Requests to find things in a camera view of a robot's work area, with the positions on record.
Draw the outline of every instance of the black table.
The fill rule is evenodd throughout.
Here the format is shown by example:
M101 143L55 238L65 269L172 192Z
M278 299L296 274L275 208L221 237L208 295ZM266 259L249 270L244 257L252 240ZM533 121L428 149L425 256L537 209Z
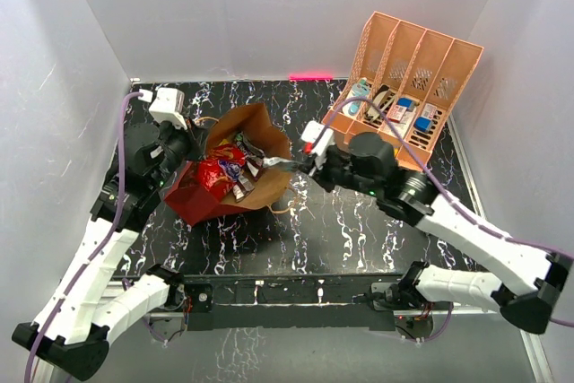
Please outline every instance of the black table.
M146 84L135 90L160 85L186 94L185 113L192 118L218 118L233 107L264 102L274 124L291 139L295 154L305 125L312 119L320 121L345 81ZM134 100L126 123L151 122L147 106ZM448 190L472 207L447 126L430 167ZM191 228L161 204L116 275L138 276L156 263L183 274L206 275L401 274L422 259L451 269L477 269L475 262L445 241L387 217L370 197L339 188L327 194L301 174L294 175L291 184L300 201L281 215L262 209ZM285 207L289 199L292 196L286 195L277 207Z

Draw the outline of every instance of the orange desk organizer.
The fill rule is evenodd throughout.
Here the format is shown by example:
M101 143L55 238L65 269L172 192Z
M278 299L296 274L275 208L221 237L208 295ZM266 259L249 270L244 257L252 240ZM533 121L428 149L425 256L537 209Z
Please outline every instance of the orange desk organizer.
M428 133L416 130L413 121L404 136L404 140L426 164L448 115L482 53L483 47L375 12L362 31L349 81L323 118L323 124L335 114L334 107L347 98L352 85L362 77L366 77L371 85L370 100L385 84L397 93L393 105L401 96L418 102L414 118L421 115L426 103L437 107L434 125ZM366 103L362 105L355 118L343 113L335 114L331 126L335 130L339 148L346 150L351 138L361 132L375 132L394 145L400 166L421 170L398 139L383 131L385 125L381 121L369 122L365 117L369 106Z

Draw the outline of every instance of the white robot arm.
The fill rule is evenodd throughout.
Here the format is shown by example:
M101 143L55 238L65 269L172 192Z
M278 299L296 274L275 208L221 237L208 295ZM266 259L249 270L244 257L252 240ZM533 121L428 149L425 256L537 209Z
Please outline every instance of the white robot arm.
M152 100L149 93L142 97ZM115 226L122 182L117 163L106 174L82 243L56 292L32 322L18 325L13 332L17 344L79 380L98 370L110 345L134 322L162 305L179 303L175 297L183 277L156 265L131 289L99 305L122 256L160 203L159 191L166 180L183 161L199 160L203 154L197 144L201 129L182 116L182 100L181 91L159 89L150 106L157 123L126 130L126 192L109 242L94 256L94 249ZM450 271L415 262L397 285L386 292L371 292L369 300L402 309L455 301L499 311L528 332L544 332L571 260L496 239L480 229L487 226L499 236L508 236L474 214L463 217L462 205L453 208L449 202L453 196L439 194L424 174L398 168L392 146L376 134L357 135L346 153L337 149L330 129L317 142L322 130L317 122L305 129L305 162L272 158L265 164L305 172L327 192L338 185L374 196L388 215L444 239L490 271Z
M150 91L130 95L134 96L153 99ZM118 148L125 156L124 178L120 180L119 163L112 162L64 278L34 320L13 332L17 344L79 380L98 370L109 346L134 322L166 303L177 303L182 277L155 265L132 288L99 305L122 256L160 203L159 191L167 179L183 161L199 160L202 155L197 144L201 130L183 117L183 99L177 89L160 88L149 107L155 123L126 129L123 148ZM125 193L121 217L116 220L122 181ZM94 255L97 248L101 250Z
M308 173L327 192L341 186L374 196L388 215L445 240L489 271L452 271L415 262L395 289L372 300L403 306L459 302L498 311L527 332L545 331L571 259L505 241L510 238L507 232L448 192L439 193L424 173L399 168L392 145L377 134L356 135L346 153L336 147L333 130L323 129L309 123L302 135L308 159L300 164L284 161L283 166Z

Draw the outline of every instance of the red gift bag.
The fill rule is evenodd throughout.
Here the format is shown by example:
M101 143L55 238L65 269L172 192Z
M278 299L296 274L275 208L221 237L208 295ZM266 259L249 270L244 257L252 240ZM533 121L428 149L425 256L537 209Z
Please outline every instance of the red gift bag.
M245 105L228 111L212 127L207 136L205 152L208 153L223 139L232 141L235 134L241 131L253 145L265 152L266 157L291 159L289 138L273 126L263 103ZM267 169L259 181L254 183L255 189L241 202L236 203L232 193L219 202L196 182L195 171L196 163L189 162L164 198L164 201L191 226L222 215L243 213L269 206L290 188L290 172Z

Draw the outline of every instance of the white wall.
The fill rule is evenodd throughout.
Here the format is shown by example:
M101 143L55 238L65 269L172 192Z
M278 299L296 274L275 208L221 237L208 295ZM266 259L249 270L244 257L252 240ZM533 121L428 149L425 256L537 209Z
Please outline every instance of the white wall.
M85 0L0 0L0 22L0 380L12 383L27 358L12 331L77 249L128 80Z
M456 121L488 218L574 252L572 0L490 0L471 33L484 55ZM574 277L555 316L574 320ZM574 332L543 338L557 381L572 381Z
M346 76L379 10L466 38L487 0L88 0L130 77Z

